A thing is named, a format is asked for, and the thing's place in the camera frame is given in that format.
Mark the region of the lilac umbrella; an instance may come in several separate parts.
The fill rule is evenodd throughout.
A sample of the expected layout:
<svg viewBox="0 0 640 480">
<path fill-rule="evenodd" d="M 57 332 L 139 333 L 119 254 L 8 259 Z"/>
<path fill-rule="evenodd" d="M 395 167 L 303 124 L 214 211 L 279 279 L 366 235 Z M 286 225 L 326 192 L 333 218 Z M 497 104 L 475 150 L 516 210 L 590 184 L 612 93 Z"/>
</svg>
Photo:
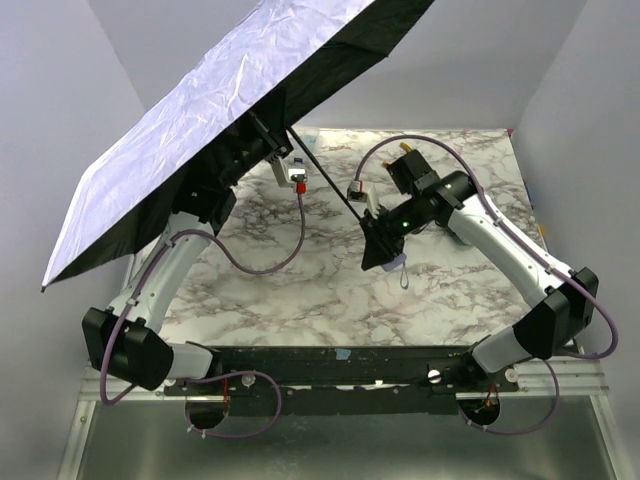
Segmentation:
<svg viewBox="0 0 640 480">
<path fill-rule="evenodd" d="M 292 125 L 384 60 L 426 1 L 262 1 L 82 174 L 43 284 L 139 251 L 162 230 L 185 165 L 284 94 Z"/>
</svg>

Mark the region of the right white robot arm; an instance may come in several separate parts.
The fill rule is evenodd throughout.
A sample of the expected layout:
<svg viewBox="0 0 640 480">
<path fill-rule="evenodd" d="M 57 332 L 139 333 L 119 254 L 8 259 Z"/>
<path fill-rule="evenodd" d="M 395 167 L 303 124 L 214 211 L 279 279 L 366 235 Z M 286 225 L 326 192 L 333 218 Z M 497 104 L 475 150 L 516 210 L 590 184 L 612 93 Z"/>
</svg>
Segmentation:
<svg viewBox="0 0 640 480">
<path fill-rule="evenodd" d="M 405 238 L 431 223 L 476 247 L 516 287 L 529 312 L 519 321 L 472 346 L 462 366 L 488 376 L 508 365 L 557 354 L 591 322 L 589 297 L 598 288 L 588 268 L 575 270 L 540 248 L 478 191 L 470 176 L 455 171 L 440 177 L 416 150 L 387 165 L 399 192 L 409 200 L 388 210 L 371 182 L 350 183 L 349 200 L 367 208 L 360 220 L 365 237 L 361 267 L 390 271 L 406 261 Z"/>
</svg>

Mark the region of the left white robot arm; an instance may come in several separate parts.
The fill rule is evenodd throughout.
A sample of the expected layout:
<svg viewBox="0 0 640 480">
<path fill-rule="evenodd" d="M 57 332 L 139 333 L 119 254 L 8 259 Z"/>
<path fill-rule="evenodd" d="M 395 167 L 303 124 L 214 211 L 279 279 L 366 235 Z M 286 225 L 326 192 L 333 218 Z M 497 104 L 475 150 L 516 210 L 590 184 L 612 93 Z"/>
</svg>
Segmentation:
<svg viewBox="0 0 640 480">
<path fill-rule="evenodd" d="M 250 111 L 180 169 L 158 243 L 124 291 L 105 310 L 90 309 L 82 329 L 100 379 L 116 377 L 147 390 L 165 380 L 203 379 L 214 354 L 159 335 L 166 312 L 200 254 L 215 241 L 233 209 L 238 181 L 262 160 L 289 185 L 281 158 L 292 150 L 285 121 Z"/>
</svg>

